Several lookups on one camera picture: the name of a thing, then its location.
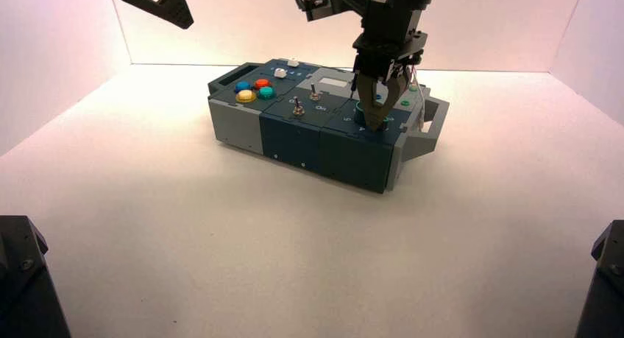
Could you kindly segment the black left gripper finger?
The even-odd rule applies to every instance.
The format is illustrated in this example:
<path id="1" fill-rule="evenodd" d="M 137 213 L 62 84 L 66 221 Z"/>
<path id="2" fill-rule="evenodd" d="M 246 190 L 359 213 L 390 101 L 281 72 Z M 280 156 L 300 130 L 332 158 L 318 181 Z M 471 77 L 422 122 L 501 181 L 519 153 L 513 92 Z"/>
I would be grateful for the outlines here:
<path id="1" fill-rule="evenodd" d="M 188 29 L 193 23 L 186 0 L 121 0 L 139 10 L 167 21 L 180 29 Z"/>

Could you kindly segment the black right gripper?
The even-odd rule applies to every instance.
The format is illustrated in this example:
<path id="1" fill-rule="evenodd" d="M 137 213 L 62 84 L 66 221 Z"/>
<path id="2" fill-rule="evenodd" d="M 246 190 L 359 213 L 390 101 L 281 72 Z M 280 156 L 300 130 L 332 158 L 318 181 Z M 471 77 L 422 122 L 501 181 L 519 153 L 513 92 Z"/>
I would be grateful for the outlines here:
<path id="1" fill-rule="evenodd" d="M 418 29 L 422 12 L 431 0 L 364 0 L 363 32 L 355 40 L 354 71 L 359 73 L 357 90 L 366 126 L 377 131 L 385 118 L 396 112 L 412 112 L 400 103 L 409 78 L 400 67 L 422 62 L 427 34 Z M 386 104 L 377 103 L 377 80 L 387 81 Z"/>

